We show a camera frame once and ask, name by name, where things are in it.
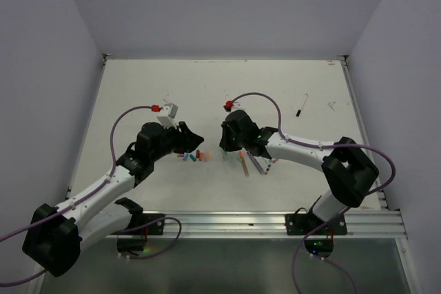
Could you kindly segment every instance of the white table surface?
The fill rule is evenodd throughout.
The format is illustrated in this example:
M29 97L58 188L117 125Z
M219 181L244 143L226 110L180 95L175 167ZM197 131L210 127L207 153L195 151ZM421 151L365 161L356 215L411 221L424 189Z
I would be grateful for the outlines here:
M85 189L110 168L110 128L119 114L137 105L175 103L183 120L205 138L209 162L184 162L175 155L155 163L154 173L125 196L157 211L281 211L309 208L328 190L322 173L288 161L277 162L262 176L246 159L223 161L218 147L226 100L244 92L264 92L276 99L283 113L283 131L315 140L348 136L361 143L349 91L338 61L193 61L109 60L72 184L72 195ZM298 106L308 93L300 117ZM277 126L274 106L250 96L240 100L259 127ZM136 140L142 124L155 114L139 110L124 118L116 130L116 155ZM376 194L363 209L380 210Z

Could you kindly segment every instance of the red connector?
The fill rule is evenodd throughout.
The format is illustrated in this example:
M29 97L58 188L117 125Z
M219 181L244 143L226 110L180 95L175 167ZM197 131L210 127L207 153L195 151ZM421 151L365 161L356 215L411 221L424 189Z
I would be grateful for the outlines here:
M152 112L158 113L161 110L161 107L158 105L152 105Z
M226 103L225 103L225 106L223 106L224 107L224 109L227 111L227 112L230 112L231 110L232 110L232 107L233 107L233 102L231 101L231 100L228 100Z

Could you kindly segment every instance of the marker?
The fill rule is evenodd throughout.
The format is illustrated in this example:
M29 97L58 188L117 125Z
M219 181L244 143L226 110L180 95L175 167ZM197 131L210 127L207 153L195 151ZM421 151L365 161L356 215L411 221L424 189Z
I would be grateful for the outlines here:
M256 158L257 162L259 162L260 166L265 170L269 171L269 168L271 167L271 161L269 161L267 158Z
M262 167L259 165L259 162L257 162L254 156L252 156L248 151L247 151L247 155L251 160L252 164L256 167L257 171L259 171L260 174L263 175L265 172L263 171Z
M297 111L296 117L300 116L300 113L302 112L303 107L305 106L307 99L308 99L308 93L305 93L305 95L303 96L302 102L300 103L300 106L298 106L298 111Z
M243 172L245 173L245 177L249 177L247 163L245 163L245 159L243 158L242 151L239 151L239 156L240 156L240 159L241 159L242 168L243 168Z

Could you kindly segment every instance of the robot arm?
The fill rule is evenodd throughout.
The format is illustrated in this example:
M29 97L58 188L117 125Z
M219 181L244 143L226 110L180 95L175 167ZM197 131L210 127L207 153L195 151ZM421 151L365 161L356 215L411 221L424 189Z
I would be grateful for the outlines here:
M308 212L306 229L334 217L346 207L359 207L378 177L378 169L357 147L314 149L287 142L276 128L259 128L243 110L230 113L222 124L220 147L225 151L245 148L253 156L279 158L307 165L324 173L330 190ZM355 144L343 137L338 142L319 142L299 137L297 141L312 145Z
M96 241L118 230L141 225L143 209L135 202L122 198L111 203L143 182L153 172L157 160L172 152L194 151L204 141L185 122L174 122L176 111L177 106L165 105L157 115L161 124L144 124L136 142L117 160L114 171L108 171L77 196L55 207L40 206L31 224L71 208L29 229L23 252L57 277L69 270L81 251Z

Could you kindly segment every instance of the black marker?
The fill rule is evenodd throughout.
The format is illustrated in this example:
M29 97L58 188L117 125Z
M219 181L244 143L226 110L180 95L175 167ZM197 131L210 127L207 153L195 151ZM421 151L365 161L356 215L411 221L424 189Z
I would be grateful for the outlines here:
M300 103L300 106L298 107L298 111L297 111L297 114L296 114L297 117L300 116L300 113L302 112L303 107L305 106L305 103L306 103L307 99L308 99L308 93L305 93L305 96L303 97L303 100Z

